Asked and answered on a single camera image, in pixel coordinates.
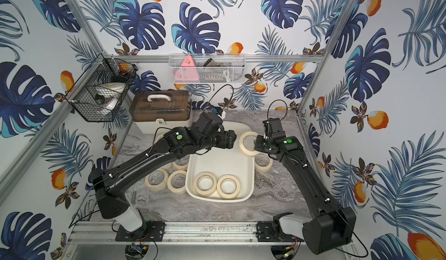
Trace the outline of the cream masking tape roll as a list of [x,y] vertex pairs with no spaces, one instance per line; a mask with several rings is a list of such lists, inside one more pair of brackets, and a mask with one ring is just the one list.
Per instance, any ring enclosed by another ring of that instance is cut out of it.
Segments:
[[181,159],[175,160],[173,162],[174,168],[177,170],[185,170],[186,171],[188,169],[189,158],[190,158],[190,156],[187,155]]
[[257,172],[265,173],[271,169],[273,160],[265,153],[259,153],[254,157],[254,168]]
[[174,171],[167,181],[168,189],[175,195],[183,195],[187,192],[186,190],[186,177],[187,172],[184,170]]
[[168,173],[165,169],[160,168],[145,177],[146,187],[153,191],[158,192],[167,187]]
[[255,149],[258,133],[249,131],[243,133],[239,138],[239,147],[249,157],[255,157],[260,152]]
[[233,175],[224,175],[217,182],[218,195],[224,200],[237,198],[240,190],[240,182],[238,178]]
[[210,172],[202,172],[195,178],[193,186],[198,196],[209,197],[217,189],[217,178]]

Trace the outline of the white plastic storage tray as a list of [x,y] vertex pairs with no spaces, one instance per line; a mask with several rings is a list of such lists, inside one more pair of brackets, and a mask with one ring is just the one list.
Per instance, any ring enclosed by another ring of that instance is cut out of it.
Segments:
[[[233,148],[219,149],[214,147],[204,155],[191,155],[187,169],[186,190],[190,196],[198,200],[216,203],[244,202],[251,197],[254,190],[254,158],[241,151],[239,138],[243,133],[251,131],[251,128],[246,124],[233,121],[224,121],[223,126],[226,130],[235,131],[237,135]],[[218,195],[217,189],[209,197],[198,196],[193,183],[197,175],[202,172],[214,174],[217,182],[224,175],[237,177],[241,186],[238,197],[232,200],[224,200]]]

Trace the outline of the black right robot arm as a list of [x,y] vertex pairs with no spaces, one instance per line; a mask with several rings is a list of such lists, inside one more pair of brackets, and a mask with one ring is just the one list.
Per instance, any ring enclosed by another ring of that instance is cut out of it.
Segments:
[[314,254],[350,243],[357,219],[355,212],[350,207],[344,208],[330,194],[310,166],[304,148],[296,137],[273,140],[258,135],[255,149],[275,156],[300,189],[312,216],[312,220],[303,224],[303,240]]

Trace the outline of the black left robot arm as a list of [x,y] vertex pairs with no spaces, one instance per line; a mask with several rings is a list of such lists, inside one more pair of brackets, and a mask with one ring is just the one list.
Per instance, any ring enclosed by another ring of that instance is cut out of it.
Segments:
[[233,130],[225,130],[218,114],[204,112],[192,126],[165,132],[133,159],[105,171],[92,170],[92,188],[101,217],[117,220],[128,232],[137,231],[145,223],[125,196],[130,187],[162,166],[198,151],[232,149],[236,138]]

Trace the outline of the brown lidded white toolbox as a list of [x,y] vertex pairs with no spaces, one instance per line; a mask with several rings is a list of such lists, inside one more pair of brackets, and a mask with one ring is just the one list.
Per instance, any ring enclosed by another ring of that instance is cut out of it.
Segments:
[[154,134],[161,127],[173,129],[192,125],[192,102],[183,90],[137,92],[130,115],[144,134]]

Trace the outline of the pink triangle ruler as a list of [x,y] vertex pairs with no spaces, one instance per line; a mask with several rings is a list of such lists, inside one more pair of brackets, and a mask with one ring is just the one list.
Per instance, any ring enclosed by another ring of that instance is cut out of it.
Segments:
[[192,55],[187,55],[181,66],[176,67],[173,73],[175,82],[192,83],[200,80]]

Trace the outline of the metal bolt on table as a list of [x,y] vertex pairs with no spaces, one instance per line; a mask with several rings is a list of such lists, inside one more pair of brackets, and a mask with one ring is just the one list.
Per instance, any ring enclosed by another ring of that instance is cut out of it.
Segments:
[[133,192],[133,193],[132,193],[132,196],[131,196],[131,203],[132,203],[132,204],[136,203],[136,197],[137,197],[137,193],[136,193],[136,192]]

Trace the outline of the white round item in basket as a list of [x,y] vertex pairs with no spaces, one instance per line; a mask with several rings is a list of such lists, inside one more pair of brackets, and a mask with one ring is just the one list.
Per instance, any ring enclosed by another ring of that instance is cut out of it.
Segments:
[[122,82],[111,82],[96,86],[95,100],[102,106],[102,111],[108,112],[114,109],[124,89],[125,84]]

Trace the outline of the white mesh wall basket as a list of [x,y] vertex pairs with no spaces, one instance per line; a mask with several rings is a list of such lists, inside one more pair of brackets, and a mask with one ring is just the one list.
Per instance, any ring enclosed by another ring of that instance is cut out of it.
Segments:
[[176,67],[181,66],[187,55],[192,55],[200,80],[192,83],[174,80],[176,84],[229,84],[243,80],[246,66],[246,58],[243,54],[171,54],[168,65],[172,72]]

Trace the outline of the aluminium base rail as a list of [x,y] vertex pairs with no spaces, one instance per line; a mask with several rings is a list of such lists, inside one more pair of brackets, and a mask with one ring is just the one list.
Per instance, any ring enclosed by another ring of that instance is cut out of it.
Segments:
[[295,238],[283,240],[274,235],[271,222],[156,222],[149,221],[142,237],[120,232],[120,225],[112,222],[80,222],[75,225],[69,244],[131,244],[158,245],[232,245],[280,246],[294,244]]

